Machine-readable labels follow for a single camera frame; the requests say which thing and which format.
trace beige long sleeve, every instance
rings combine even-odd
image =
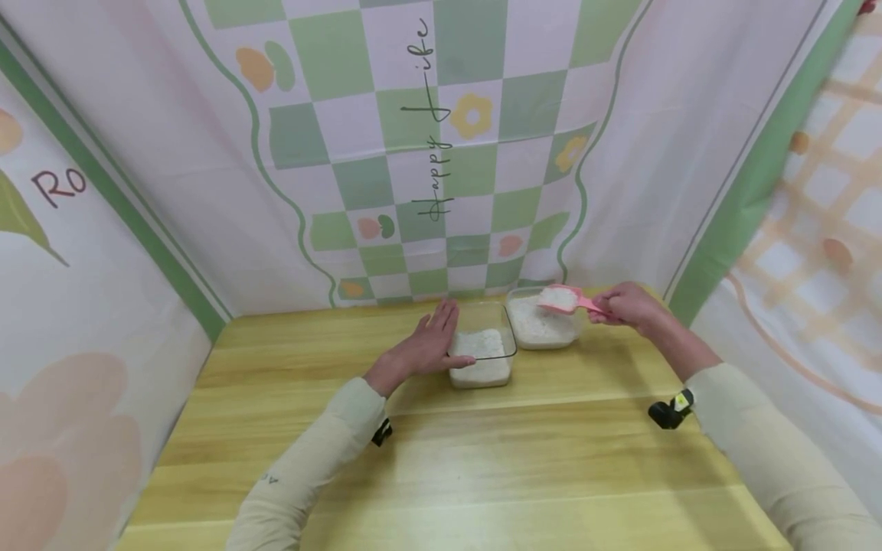
[[[704,369],[686,387],[702,431],[795,550],[882,549],[882,528],[848,483],[740,370]]]
[[[370,443],[385,420],[384,406],[364,379],[346,383],[245,498],[227,551],[299,549],[318,493]]]

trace rice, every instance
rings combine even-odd
[[[473,356],[475,365],[462,369],[451,369],[450,380],[459,389],[475,389],[502,386],[512,376],[511,358],[505,355],[502,333],[496,329],[485,329],[474,333],[458,332],[453,339],[450,354],[454,356]]]
[[[570,289],[545,287],[539,295],[539,303],[572,312],[579,303],[579,297]]]
[[[485,329],[474,333],[458,332],[453,338],[450,354],[478,359],[505,356],[502,333],[496,329]]]
[[[572,292],[563,290],[575,300]],[[570,344],[579,336],[577,321],[572,316],[539,306],[542,294],[509,300],[508,311],[515,338],[523,346]]]

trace green leaf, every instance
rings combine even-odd
[[[383,228],[383,239],[389,239],[390,237],[395,235],[395,222],[393,222],[391,218],[389,218],[385,214],[380,214],[377,217],[377,222],[379,222],[380,227]]]
[[[25,203],[25,199],[19,190],[12,185],[12,181],[3,170],[0,170],[0,232],[29,237],[31,241],[52,255],[55,260],[65,266],[69,265],[49,245],[49,238],[43,231],[40,222],[37,221],[34,213]]]
[[[295,83],[294,63],[291,61],[291,56],[278,42],[273,41],[267,41],[264,51],[276,71],[276,85],[282,92],[289,92],[294,88]]]

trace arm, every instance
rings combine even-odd
[[[258,480],[239,509],[227,551],[296,551],[321,490],[361,454],[385,420],[386,399],[410,376],[463,368],[447,357],[459,309],[444,301],[433,316],[383,354],[364,377],[346,383],[325,412]]]
[[[594,323],[628,324],[658,347],[695,396],[702,431],[794,549],[882,549],[882,528],[848,483],[747,376],[635,284],[594,300],[615,317]]]

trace pink measuring scoop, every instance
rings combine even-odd
[[[572,314],[573,312],[575,312],[576,308],[581,307],[581,308],[584,308],[584,309],[592,311],[592,312],[597,312],[598,314],[603,314],[604,316],[612,317],[608,312],[603,311],[600,307],[598,307],[596,304],[591,302],[591,299],[589,299],[585,295],[583,295],[582,290],[579,289],[578,287],[570,287],[569,285],[559,285],[559,284],[549,285],[548,287],[555,288],[555,289],[566,289],[566,290],[570,291],[571,293],[575,294],[577,300],[576,300],[576,305],[573,306],[571,310],[566,310],[566,309],[559,308],[558,306],[553,306],[551,304],[545,304],[543,302],[539,302],[539,306],[542,306],[545,309],[552,310],[552,311],[558,312],[560,314],[569,315],[569,314]]]

